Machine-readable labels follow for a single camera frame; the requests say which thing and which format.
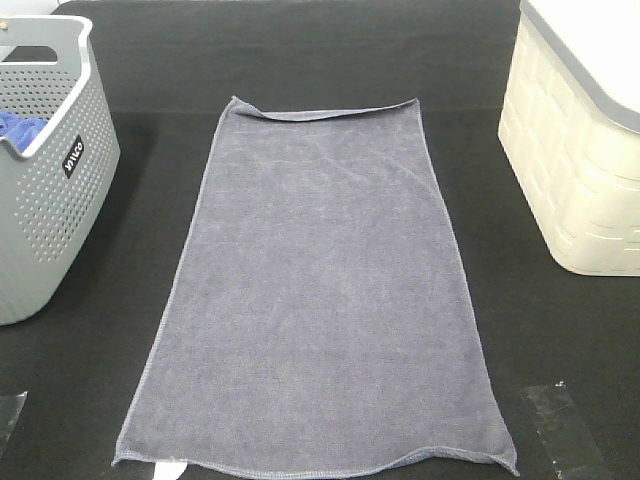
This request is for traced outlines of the grey towel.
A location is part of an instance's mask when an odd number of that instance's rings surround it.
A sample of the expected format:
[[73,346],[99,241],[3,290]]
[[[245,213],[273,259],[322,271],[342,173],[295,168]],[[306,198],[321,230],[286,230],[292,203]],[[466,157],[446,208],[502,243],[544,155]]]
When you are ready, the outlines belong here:
[[420,105],[220,116],[116,461],[346,478],[517,453]]

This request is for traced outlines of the blue towel in basket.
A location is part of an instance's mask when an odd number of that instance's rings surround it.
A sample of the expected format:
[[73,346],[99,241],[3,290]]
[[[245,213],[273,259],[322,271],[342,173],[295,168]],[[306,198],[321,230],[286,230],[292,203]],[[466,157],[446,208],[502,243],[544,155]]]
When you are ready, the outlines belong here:
[[1,137],[8,139],[20,153],[29,147],[47,125],[47,121],[44,119],[22,118],[7,111],[0,113],[0,123]]

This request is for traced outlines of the black table mat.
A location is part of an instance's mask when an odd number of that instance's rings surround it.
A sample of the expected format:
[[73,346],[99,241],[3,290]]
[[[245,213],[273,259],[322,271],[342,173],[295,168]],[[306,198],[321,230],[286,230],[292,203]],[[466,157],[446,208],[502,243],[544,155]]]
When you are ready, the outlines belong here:
[[639,475],[639,281],[550,256],[497,138],[515,1],[69,1],[121,147],[107,200],[47,306],[1,331],[25,407],[5,479],[148,479],[112,464],[166,303],[218,118],[418,99],[492,387],[524,479],[555,473],[523,388],[563,382],[613,477]]

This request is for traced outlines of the grey perforated laundry basket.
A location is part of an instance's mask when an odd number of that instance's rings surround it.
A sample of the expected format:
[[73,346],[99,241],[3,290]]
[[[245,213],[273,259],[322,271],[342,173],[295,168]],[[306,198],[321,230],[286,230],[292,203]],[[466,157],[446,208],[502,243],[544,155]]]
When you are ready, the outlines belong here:
[[4,47],[48,47],[50,61],[1,65],[1,109],[43,121],[19,148],[1,139],[1,322],[23,321],[51,299],[111,186],[120,157],[90,41],[73,15],[1,20]]

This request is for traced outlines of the white woven-pattern basket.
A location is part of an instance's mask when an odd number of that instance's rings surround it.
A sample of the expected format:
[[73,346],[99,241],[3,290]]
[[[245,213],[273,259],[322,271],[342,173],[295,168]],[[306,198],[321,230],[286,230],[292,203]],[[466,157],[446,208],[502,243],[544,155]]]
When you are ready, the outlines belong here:
[[522,2],[498,137],[560,266],[638,274],[637,2]]

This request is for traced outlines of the middle clear tape strip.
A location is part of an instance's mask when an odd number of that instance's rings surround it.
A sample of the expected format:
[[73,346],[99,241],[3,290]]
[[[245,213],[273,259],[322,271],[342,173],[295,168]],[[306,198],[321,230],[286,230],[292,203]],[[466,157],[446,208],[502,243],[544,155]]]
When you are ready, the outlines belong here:
[[153,480],[179,480],[187,466],[186,462],[156,462]]

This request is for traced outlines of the clear tape strip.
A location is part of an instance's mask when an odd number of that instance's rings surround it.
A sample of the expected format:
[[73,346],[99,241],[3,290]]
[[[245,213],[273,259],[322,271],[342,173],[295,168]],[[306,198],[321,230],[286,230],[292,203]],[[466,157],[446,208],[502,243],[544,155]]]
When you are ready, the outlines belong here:
[[557,479],[614,478],[563,381],[525,387],[521,398]]
[[4,454],[27,396],[27,391],[16,395],[0,396],[0,456]]
[[187,466],[186,462],[156,462],[153,480],[179,480]]

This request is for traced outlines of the right clear tape strip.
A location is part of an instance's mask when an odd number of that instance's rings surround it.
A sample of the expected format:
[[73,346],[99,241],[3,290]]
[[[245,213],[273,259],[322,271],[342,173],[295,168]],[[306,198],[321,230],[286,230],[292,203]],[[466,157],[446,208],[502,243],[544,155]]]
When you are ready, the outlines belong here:
[[557,479],[614,478],[563,381],[525,387],[521,398]]

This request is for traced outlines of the left clear tape strip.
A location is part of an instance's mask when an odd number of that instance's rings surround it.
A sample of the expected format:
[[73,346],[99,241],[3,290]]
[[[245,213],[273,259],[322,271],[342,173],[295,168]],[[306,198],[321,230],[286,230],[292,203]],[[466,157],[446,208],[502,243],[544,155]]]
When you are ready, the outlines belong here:
[[27,391],[16,395],[0,396],[0,456],[4,454],[27,396]]

